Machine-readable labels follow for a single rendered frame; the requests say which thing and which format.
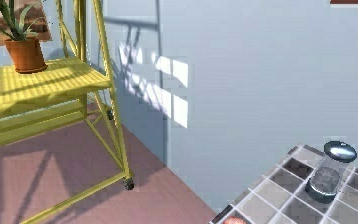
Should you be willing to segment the green plant in brown pot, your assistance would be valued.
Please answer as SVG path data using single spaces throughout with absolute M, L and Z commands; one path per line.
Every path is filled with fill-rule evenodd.
M 15 1 L 0 0 L 0 13 L 6 25 L 6 27 L 0 25 L 0 32 L 7 37 L 4 41 L 5 47 L 15 66 L 15 71 L 20 74 L 42 72 L 48 67 L 42 53 L 38 32 L 33 28 L 39 20 L 44 20 L 44 17 L 33 19 L 31 23 L 26 19 L 33 7 L 33 4 L 25 6 L 19 17 L 16 17 Z

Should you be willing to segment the brown framed wall picture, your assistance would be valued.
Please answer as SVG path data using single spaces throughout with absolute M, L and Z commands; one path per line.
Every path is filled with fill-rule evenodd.
M 14 1 L 14 14 L 16 21 L 20 21 L 20 15 L 22 11 L 31 5 L 31 8 L 27 12 L 24 19 L 24 28 L 29 27 L 32 32 L 38 34 L 38 38 L 41 41 L 51 40 L 51 34 L 49 31 L 48 21 L 43 10 L 43 3 L 46 0 L 13 0 Z M 7 33 L 11 33 L 8 23 L 5 21 L 0 11 L 0 27 Z M 0 31 L 0 46 L 4 45 L 4 41 L 8 39 L 4 33 Z

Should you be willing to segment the yellow metal shelf cart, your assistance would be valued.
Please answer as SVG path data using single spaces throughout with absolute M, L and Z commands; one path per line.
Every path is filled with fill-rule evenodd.
M 121 172 L 48 208 L 19 224 L 38 224 L 121 180 L 134 188 L 128 164 L 121 117 L 111 67 L 101 0 L 92 0 L 105 72 L 87 64 L 85 0 L 74 0 L 76 40 L 59 15 L 61 40 L 73 56 L 50 60 L 42 69 L 20 74 L 13 66 L 0 67 L 0 146 L 76 122 L 85 122 Z

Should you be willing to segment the grey tiled counter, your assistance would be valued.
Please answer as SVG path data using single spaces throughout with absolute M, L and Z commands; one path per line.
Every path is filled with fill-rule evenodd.
M 298 145 L 209 224 L 238 217 L 246 224 L 358 224 L 358 168 L 349 166 L 330 204 L 321 204 L 305 192 L 305 184 L 323 152 Z

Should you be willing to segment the glass shaker with metal lid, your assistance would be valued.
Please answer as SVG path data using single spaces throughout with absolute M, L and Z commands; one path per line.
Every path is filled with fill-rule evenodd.
M 356 150 L 342 141 L 329 141 L 324 145 L 324 157 L 309 178 L 305 191 L 310 198 L 331 203 L 339 189 L 348 165 L 357 158 Z

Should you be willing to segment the red round fruit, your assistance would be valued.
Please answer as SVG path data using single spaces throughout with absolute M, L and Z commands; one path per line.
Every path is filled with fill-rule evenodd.
M 223 224 L 246 224 L 246 222 L 239 217 L 231 216 L 225 219 Z

